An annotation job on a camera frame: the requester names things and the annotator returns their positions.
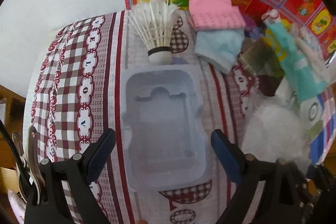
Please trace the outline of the teal snack wrapper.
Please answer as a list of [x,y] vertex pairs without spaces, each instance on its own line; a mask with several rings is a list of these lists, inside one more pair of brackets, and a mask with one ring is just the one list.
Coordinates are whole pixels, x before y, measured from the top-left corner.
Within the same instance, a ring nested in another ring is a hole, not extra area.
[[296,24],[286,28],[276,9],[267,11],[261,19],[266,25],[264,41],[277,56],[297,101],[321,94],[330,83],[330,75],[318,48],[311,47],[309,31]]

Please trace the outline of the white crumpled plastic bag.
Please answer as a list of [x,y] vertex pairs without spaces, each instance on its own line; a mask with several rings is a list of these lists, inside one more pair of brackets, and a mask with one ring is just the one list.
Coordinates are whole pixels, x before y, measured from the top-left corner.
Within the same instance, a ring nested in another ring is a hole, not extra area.
[[311,165],[306,126],[272,97],[250,101],[240,149],[261,161],[292,161],[302,173]]

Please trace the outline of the metal spring clip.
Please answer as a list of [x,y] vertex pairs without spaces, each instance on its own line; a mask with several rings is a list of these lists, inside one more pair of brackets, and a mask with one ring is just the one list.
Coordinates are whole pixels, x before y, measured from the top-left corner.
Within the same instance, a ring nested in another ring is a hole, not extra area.
[[16,151],[15,161],[19,192],[27,202],[29,192],[32,189],[35,195],[33,203],[39,205],[46,184],[38,163],[38,132],[34,126],[29,127],[26,149],[23,149],[22,139],[17,132],[13,132],[12,141]]

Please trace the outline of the checkered red bed sheet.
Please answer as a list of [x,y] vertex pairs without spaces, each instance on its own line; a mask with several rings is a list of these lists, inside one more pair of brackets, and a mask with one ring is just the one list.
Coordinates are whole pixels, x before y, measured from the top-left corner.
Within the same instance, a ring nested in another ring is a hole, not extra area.
[[[271,78],[254,78],[240,64],[228,76],[194,55],[195,33],[188,13],[179,11],[173,35],[177,61],[194,65],[203,96],[202,124],[210,135],[223,130],[238,143],[244,129],[250,89],[271,91]],[[84,152],[104,128],[116,131],[117,145],[92,192],[110,223],[215,223],[234,195],[230,182],[211,151],[209,179],[177,190],[134,192],[127,186],[120,117],[120,78],[128,68],[149,65],[139,37],[128,36],[127,11],[74,22],[61,29],[35,69],[26,103],[24,128],[33,125],[39,135],[41,161],[61,161]],[[312,163],[321,163],[335,140],[335,101],[331,88],[318,97],[323,129],[310,145]]]

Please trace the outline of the white circle printed wrapper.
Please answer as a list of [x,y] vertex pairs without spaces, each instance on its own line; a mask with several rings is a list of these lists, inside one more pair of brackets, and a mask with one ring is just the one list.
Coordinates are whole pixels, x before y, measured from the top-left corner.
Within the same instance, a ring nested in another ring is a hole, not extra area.
[[310,139],[314,139],[323,129],[324,107],[318,97],[303,101],[299,115]]

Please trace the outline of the clear plastic blister tray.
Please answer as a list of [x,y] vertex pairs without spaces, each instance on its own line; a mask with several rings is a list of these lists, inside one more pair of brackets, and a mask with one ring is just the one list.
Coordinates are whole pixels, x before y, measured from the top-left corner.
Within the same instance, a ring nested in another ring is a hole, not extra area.
[[122,145],[131,190],[180,189],[210,178],[202,108],[195,66],[161,65],[122,72]]

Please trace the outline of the light blue folded towel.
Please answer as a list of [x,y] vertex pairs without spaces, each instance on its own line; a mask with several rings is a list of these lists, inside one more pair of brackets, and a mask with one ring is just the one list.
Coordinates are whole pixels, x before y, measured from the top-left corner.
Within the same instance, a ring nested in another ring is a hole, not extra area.
[[244,39],[243,29],[199,31],[194,52],[227,75],[237,61]]

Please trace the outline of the pink folded towel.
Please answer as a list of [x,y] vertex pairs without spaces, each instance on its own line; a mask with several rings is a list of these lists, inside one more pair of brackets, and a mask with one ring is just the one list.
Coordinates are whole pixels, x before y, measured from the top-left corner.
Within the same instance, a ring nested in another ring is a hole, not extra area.
[[189,0],[189,22],[195,31],[237,30],[245,20],[231,0]]

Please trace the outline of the white feather shuttlecock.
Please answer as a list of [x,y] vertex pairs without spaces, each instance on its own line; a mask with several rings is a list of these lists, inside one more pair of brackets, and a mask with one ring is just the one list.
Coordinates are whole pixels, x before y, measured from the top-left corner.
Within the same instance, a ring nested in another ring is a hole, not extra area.
[[140,1],[132,6],[129,20],[141,38],[152,65],[171,65],[171,39],[178,6],[170,0]]

